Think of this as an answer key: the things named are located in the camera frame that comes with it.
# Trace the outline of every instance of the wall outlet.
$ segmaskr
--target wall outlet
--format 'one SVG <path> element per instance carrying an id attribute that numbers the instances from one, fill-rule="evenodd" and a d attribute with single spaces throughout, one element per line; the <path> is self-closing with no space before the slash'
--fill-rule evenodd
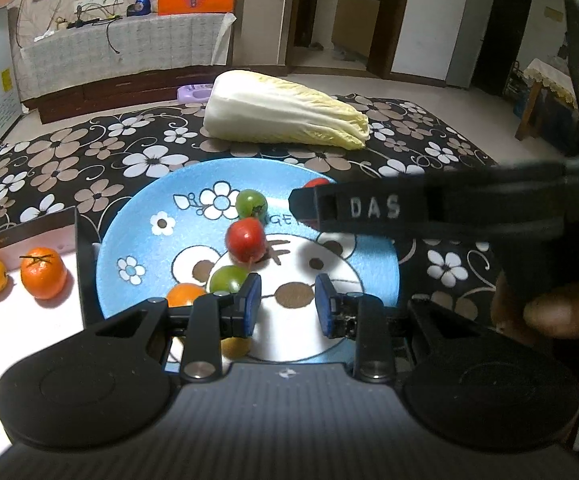
<path id="1" fill-rule="evenodd" d="M 123 14 L 123 12 L 121 12 L 122 9 L 120 9 L 118 6 L 124 2 L 125 2 L 125 0 L 78 0 L 78 1 L 74 2 L 74 13 L 76 13 L 78 6 L 82 6 L 82 8 L 84 10 L 96 10 L 96 9 L 100 9 L 100 7 L 98 7 L 98 6 L 113 7 L 114 3 L 115 3 L 116 4 L 116 12 L 120 12 L 121 14 Z"/>

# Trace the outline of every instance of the green cherry tomato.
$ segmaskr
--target green cherry tomato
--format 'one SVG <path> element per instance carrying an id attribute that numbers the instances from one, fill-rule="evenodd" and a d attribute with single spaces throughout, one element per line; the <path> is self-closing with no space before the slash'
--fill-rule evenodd
<path id="1" fill-rule="evenodd" d="M 262 193 L 254 189 L 243 189 L 236 198 L 236 210 L 240 218 L 253 216 L 264 222 L 267 214 L 267 200 Z"/>
<path id="2" fill-rule="evenodd" d="M 247 271 L 242 267 L 228 265 L 221 267 L 209 280 L 209 291 L 211 293 L 224 290 L 232 294 L 240 290 L 240 286 L 247 278 Z"/>

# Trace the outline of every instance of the sticker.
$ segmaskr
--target sticker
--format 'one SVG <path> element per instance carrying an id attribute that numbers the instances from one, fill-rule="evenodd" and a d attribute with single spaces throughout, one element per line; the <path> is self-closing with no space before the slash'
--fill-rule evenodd
<path id="1" fill-rule="evenodd" d="M 2 80 L 2 90 L 9 92 L 13 88 L 12 84 L 12 72 L 10 69 L 3 70 L 0 72 L 0 79 Z"/>

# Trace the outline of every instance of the tomato stem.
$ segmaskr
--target tomato stem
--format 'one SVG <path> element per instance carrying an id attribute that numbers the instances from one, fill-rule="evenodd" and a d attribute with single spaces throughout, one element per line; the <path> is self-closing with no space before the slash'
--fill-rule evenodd
<path id="1" fill-rule="evenodd" d="M 37 264 L 40 262 L 43 262 L 45 264 L 50 263 L 49 260 L 47 260 L 46 258 L 51 258 L 51 254 L 43 254 L 42 256 L 33 256 L 32 254 L 26 254 L 25 256 L 19 256 L 19 258 L 28 258 L 30 260 L 32 260 L 32 265 L 33 264 Z"/>

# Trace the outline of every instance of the power strip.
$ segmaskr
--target power strip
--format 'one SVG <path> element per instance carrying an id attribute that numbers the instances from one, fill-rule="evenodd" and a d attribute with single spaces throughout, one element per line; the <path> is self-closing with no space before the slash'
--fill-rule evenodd
<path id="1" fill-rule="evenodd" d="M 78 10 L 78 6 L 81 6 L 85 10 L 93 10 L 98 8 L 98 6 L 102 7 L 111 7 L 114 4 L 120 5 L 123 4 L 125 0 L 77 0 L 74 2 L 74 13 Z"/>

